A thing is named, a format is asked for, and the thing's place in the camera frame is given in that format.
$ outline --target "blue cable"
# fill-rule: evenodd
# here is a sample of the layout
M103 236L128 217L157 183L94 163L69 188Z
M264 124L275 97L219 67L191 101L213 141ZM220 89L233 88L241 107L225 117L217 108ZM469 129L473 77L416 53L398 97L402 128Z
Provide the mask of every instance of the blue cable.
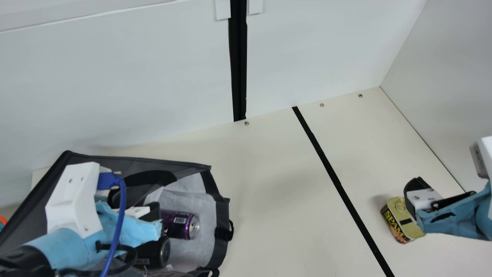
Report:
M121 192L120 212L118 213L115 234L113 235L113 241L111 242L111 247L109 248L108 257L106 258L106 262L104 263L104 267L102 268L101 275L99 275L99 277L106 277L108 275L109 268L111 267L111 262L113 261L116 252L116 247L120 243L120 234L122 232L124 211L126 208L126 185L121 178L119 181L119 186Z

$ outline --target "gold can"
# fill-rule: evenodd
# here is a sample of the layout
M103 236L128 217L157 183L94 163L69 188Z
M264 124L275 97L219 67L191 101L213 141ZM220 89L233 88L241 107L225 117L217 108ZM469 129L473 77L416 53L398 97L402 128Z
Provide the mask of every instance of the gold can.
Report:
M412 221L403 197L395 197L388 200L383 209L381 209L381 215L388 227L390 227L395 239L401 244L409 243L425 236L422 230Z

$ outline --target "orange object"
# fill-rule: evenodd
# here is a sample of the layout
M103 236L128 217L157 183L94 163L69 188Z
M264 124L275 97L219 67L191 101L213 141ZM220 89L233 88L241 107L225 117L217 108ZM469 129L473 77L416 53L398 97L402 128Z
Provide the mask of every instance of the orange object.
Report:
M0 215L0 223L5 226L5 224L7 224L7 219Z

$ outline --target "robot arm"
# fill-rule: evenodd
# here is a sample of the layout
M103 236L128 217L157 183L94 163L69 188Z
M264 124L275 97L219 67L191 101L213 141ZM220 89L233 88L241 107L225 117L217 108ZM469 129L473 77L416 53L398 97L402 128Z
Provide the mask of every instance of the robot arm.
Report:
M470 150L478 176L489 180L481 192L443 199L420 177L405 186L406 208L424 233L492 241L492 137L482 138Z
M85 271L106 257L110 262L124 254L111 254L107 246L101 247L113 240L127 248L159 240L160 220L147 222L125 215L121 221L119 213L101 201L105 191L121 182L122 178L94 162L66 166L45 207L47 234L0 255L0 277L53 277L67 270ZM119 238L117 229L121 229Z

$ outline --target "barcode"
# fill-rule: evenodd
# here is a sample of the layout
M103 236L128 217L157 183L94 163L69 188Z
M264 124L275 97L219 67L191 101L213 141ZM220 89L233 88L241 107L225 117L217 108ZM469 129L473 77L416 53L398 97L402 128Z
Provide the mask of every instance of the barcode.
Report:
M185 224L186 223L186 218L176 217L174 219L174 223Z

